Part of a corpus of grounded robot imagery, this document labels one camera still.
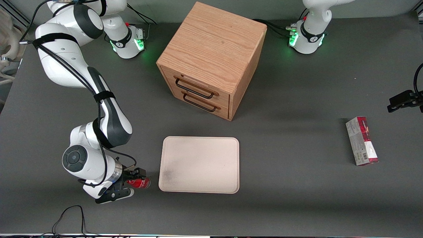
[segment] wooden drawer unit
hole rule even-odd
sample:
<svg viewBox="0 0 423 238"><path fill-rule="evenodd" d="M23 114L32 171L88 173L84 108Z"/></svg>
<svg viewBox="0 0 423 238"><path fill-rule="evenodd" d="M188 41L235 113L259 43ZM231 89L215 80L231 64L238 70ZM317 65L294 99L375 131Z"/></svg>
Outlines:
<svg viewBox="0 0 423 238"><path fill-rule="evenodd" d="M229 94L227 92L210 87L209 85L205 85L198 80L195 80L186 75L182 75L163 66L162 70L172 92L183 90L185 92L189 92L190 94L196 95L197 97L203 99L203 101L211 102L225 108L229 106Z"/></svg>
<svg viewBox="0 0 423 238"><path fill-rule="evenodd" d="M266 29L196 2L157 65L176 98L231 121L257 68Z"/></svg>

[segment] gray table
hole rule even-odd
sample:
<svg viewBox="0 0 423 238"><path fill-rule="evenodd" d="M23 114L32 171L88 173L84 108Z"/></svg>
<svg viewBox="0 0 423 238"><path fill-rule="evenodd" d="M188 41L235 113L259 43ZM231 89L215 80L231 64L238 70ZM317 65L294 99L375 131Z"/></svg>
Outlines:
<svg viewBox="0 0 423 238"><path fill-rule="evenodd" d="M64 208L80 204L88 229L101 233L423 237L423 115L386 109L390 97L412 88L422 62L415 14L335 19L312 55L269 31L232 122L171 95L155 62L177 28L153 26L146 51L131 60L102 39L82 47L134 128L118 150L135 156L152 180L105 205L60 160L69 133L96 117L96 104L86 90L50 81L28 47L0 116L1 233L48 232ZM368 117L379 164L355 166L344 125L355 116ZM160 191L167 136L238 138L239 192ZM58 231L79 228L75 209Z"/></svg>

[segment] black metal handle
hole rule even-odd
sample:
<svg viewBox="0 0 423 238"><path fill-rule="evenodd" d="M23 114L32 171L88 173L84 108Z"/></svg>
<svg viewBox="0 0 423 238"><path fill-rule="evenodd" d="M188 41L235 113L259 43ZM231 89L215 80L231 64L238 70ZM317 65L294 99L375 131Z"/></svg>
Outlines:
<svg viewBox="0 0 423 238"><path fill-rule="evenodd" d="M190 104L192 104L192 105L194 105L194 106L197 106L197 107L199 107L199 108L201 108L201 109L204 109L204 110L206 110L206 111L208 111L208 112L214 112L214 111L216 111L216 109L217 109L217 107L216 107L216 106L214 106L214 107L213 107L213 109L208 109L208 108L203 107L203 106L201 106L200 104L197 104L197 103L195 103L195 102L193 102L193 101L189 101L188 99L186 99L186 97L187 97L187 94L184 94L184 101L185 101L185 102L190 103Z"/></svg>
<svg viewBox="0 0 423 238"><path fill-rule="evenodd" d="M212 97L213 97L213 95L214 95L214 93L213 93L213 92L211 93L211 95L210 95L210 96L206 96L206 95L204 95L204 94L198 93L198 92L196 92L196 91L194 91L194 90L192 90L192 89L189 89L189 88L187 88L187 87L184 87L184 86L182 86L182 85L178 84L178 82L179 82L179 81L180 81L180 80L177 78L177 79L176 79L176 81L175 81L176 86L178 86L179 88L185 89L185 90L187 90L188 92L191 92L191 93L193 93L193 94L195 94L195 95L198 95L198 96L200 96L200 97L204 97L205 99L210 99L210 98L212 98Z"/></svg>

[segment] red and white box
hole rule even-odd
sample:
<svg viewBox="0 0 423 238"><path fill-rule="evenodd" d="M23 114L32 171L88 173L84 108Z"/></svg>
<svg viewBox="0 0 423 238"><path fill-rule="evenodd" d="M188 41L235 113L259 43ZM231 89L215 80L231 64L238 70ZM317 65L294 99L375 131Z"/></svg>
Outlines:
<svg viewBox="0 0 423 238"><path fill-rule="evenodd" d="M346 123L352 151L354 152L355 164L363 166L370 163L378 163L376 151L369 137L369 127L365 116L358 116Z"/></svg>

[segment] wooden top surface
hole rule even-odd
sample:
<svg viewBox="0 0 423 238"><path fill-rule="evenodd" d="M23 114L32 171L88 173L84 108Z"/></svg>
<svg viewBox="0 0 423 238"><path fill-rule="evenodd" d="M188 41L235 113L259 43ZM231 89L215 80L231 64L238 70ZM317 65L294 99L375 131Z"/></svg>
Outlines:
<svg viewBox="0 0 423 238"><path fill-rule="evenodd" d="M158 64L233 93L266 25L197 2Z"/></svg>

